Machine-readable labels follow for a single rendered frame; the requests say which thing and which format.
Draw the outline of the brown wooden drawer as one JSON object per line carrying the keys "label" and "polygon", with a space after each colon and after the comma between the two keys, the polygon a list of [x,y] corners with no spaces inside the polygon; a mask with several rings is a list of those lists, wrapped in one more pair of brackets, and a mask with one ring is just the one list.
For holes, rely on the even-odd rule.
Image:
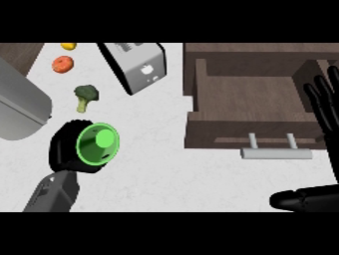
{"label": "brown wooden drawer", "polygon": [[299,147],[323,149],[323,131],[304,92],[322,73],[319,63],[308,61],[291,76],[223,77],[208,72],[208,61],[199,59],[184,146],[242,148],[255,136],[261,147],[288,148],[294,135]]}

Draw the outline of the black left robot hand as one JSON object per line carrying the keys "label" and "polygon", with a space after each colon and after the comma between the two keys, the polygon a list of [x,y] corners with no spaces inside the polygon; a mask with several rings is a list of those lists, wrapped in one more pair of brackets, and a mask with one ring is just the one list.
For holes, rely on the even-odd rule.
{"label": "black left robot hand", "polygon": [[88,165],[78,155],[78,138],[85,128],[92,124],[87,120],[73,120],[54,134],[50,146],[50,165],[55,172],[72,170],[97,173],[104,168],[103,165]]}

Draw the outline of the green broccoli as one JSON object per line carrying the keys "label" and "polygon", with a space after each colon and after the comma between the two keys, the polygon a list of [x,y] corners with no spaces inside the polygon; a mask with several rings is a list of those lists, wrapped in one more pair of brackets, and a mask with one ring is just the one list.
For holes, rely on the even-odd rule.
{"label": "green broccoli", "polygon": [[78,112],[84,113],[87,111],[90,102],[100,99],[100,91],[95,86],[85,85],[76,88],[75,94],[79,98]]}

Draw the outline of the orange fruit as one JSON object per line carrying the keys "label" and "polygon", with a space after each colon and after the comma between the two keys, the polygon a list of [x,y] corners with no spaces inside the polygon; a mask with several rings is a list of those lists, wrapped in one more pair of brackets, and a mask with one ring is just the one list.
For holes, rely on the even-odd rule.
{"label": "orange fruit", "polygon": [[75,60],[69,56],[61,56],[53,63],[53,69],[57,73],[67,73],[75,67]]}

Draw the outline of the brown wooden cabinet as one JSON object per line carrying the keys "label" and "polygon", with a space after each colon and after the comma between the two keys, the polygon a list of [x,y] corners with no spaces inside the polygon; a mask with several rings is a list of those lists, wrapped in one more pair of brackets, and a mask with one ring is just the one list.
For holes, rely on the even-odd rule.
{"label": "brown wooden cabinet", "polygon": [[339,43],[186,43],[183,45],[183,92],[193,93],[196,61],[223,77],[291,77],[308,60],[339,67]]}

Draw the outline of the green cup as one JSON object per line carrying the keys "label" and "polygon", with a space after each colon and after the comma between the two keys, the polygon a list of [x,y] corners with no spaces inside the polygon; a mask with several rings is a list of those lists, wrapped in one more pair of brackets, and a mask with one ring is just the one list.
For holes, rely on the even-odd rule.
{"label": "green cup", "polygon": [[79,134],[76,142],[78,156],[92,166],[109,163],[121,150],[121,135],[106,123],[90,125]]}

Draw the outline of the large grey appliance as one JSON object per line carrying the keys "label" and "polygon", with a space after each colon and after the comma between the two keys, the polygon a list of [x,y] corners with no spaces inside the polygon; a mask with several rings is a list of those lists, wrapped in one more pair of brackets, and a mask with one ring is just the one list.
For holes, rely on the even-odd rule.
{"label": "large grey appliance", "polygon": [[19,140],[47,124],[53,100],[27,79],[42,43],[0,43],[0,137]]}

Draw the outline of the silver toaster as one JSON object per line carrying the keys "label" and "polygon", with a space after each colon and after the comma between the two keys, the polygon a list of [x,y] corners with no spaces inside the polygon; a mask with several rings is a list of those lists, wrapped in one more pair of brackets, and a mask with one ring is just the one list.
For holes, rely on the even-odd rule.
{"label": "silver toaster", "polygon": [[160,43],[100,43],[98,48],[131,96],[168,75]]}

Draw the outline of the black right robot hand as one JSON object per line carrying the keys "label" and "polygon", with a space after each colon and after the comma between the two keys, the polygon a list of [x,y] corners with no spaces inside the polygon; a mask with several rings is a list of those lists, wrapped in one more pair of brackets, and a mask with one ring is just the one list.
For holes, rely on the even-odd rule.
{"label": "black right robot hand", "polygon": [[328,78],[314,77],[304,85],[323,138],[338,183],[277,192],[270,197],[276,209],[294,212],[339,212],[339,68],[328,68]]}

